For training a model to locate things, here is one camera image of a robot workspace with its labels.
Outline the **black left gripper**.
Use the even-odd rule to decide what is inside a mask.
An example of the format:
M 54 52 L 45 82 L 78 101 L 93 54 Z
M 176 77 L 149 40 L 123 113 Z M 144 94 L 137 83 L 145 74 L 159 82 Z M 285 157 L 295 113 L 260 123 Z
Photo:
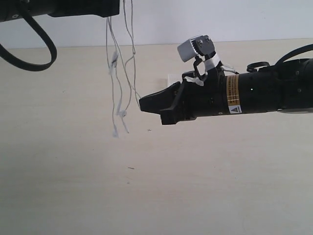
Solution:
M 120 13 L 119 0 L 57 0 L 57 7 L 51 17 L 95 15 L 102 18 Z

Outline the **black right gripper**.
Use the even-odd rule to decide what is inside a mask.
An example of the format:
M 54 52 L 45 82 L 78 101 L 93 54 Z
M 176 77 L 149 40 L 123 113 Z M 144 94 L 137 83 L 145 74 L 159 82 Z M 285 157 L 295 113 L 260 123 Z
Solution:
M 169 108 L 179 90 L 179 110 Z M 160 113 L 162 125 L 200 117 L 237 115 L 241 113 L 239 73 L 225 75 L 223 69 L 207 71 L 201 78 L 196 71 L 182 74 L 182 83 L 139 99 L 140 110 Z

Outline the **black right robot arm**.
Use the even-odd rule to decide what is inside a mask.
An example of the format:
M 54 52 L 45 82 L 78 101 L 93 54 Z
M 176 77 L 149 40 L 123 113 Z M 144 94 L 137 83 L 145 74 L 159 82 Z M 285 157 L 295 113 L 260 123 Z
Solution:
M 290 60 L 258 71 L 225 75 L 212 70 L 203 86 L 183 78 L 142 97 L 143 112 L 160 115 L 163 125 L 200 117 L 313 110 L 313 61 Z

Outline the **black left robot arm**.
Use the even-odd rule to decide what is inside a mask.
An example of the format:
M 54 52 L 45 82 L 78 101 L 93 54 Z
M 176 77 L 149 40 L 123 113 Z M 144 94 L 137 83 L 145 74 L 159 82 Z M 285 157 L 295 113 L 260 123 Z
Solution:
M 2 0 L 0 21 L 22 19 L 24 15 L 71 17 L 96 15 L 102 18 L 120 13 L 118 0 Z

